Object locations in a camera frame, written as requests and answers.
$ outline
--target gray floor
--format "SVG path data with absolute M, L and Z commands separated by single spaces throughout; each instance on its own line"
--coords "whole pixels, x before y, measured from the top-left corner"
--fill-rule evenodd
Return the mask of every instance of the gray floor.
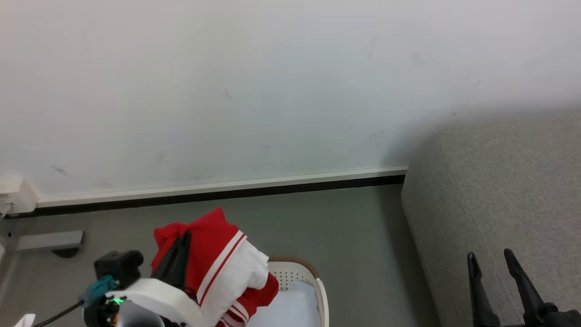
M 401 185 L 388 185 L 19 219 L 16 230 L 28 234 L 84 229 L 86 243 L 72 259 L 48 252 L 15 258 L 0 327 L 30 312 L 39 322 L 76 302 L 95 280 L 92 262 L 108 251 L 141 251 L 141 271 L 149 276 L 157 250 L 153 229 L 190 222 L 215 207 L 267 255 L 302 257 L 315 266 L 331 326 L 437 326 L 400 192 Z M 83 325 L 78 310 L 51 327 Z

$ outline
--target clothing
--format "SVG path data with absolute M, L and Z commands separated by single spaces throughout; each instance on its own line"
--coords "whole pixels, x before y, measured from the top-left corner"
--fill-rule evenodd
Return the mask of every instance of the clothing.
M 269 305 L 278 293 L 278 282 L 268 272 L 268 257 L 217 208 L 189 225 L 172 223 L 156 229 L 153 237 L 159 251 L 152 261 L 153 272 L 186 231 L 191 237 L 183 291 L 200 305 L 202 326 L 245 326 L 256 308 Z

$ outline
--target black baseboard trim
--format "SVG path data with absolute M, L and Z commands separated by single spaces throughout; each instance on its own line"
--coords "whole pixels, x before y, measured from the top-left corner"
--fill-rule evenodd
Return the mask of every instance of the black baseboard trim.
M 64 205 L 61 207 L 37 208 L 33 212 L 28 212 L 25 214 L 8 215 L 6 217 L 6 219 L 19 219 L 19 218 L 29 218 L 29 217 L 39 217 L 39 216 L 78 214 L 80 212 L 93 212 L 93 211 L 125 209 L 125 208 L 150 207 L 153 205 L 175 204 L 175 203 L 185 203 L 185 202 L 199 202 L 199 201 L 210 201 L 210 200 L 223 200 L 223 199 L 228 199 L 228 198 L 259 197 L 259 196 L 269 196 L 269 195 L 273 195 L 273 194 L 298 193 L 298 192 L 322 191 L 322 190 L 333 190 L 333 189 L 346 189 L 346 188 L 352 188 L 352 187 L 402 184 L 404 181 L 404 178 L 405 178 L 405 175 L 382 176 L 382 177 L 372 177 L 372 178 L 363 178 L 363 179 L 337 180 L 334 182 L 321 182 L 321 183 L 297 184 L 297 185 L 288 185 L 288 186 L 262 187 L 262 188 L 258 188 L 258 189 L 247 189 L 247 190 L 234 190 L 234 191 L 221 191 L 221 192 L 200 193 L 200 194 L 187 194 L 187 195 L 183 195 L 183 196 L 169 196 L 169 197 L 144 198 L 144 199 L 138 199 L 138 200 L 124 200 L 124 201 Z

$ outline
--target wall outlet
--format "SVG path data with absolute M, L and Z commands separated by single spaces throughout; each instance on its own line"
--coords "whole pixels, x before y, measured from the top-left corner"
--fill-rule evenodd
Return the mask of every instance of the wall outlet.
M 0 211 L 5 214 L 31 212 L 36 208 L 38 196 L 21 176 L 0 177 Z

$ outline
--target white tray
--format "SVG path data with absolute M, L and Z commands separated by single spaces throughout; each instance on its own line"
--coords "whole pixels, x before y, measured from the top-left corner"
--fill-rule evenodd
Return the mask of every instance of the white tray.
M 268 260 L 268 271 L 278 280 L 279 292 L 288 290 L 294 280 L 300 280 L 315 288 L 317 309 L 321 316 L 321 327 L 329 327 L 329 302 L 325 286 L 317 271 L 308 262 L 295 257 L 271 257 Z

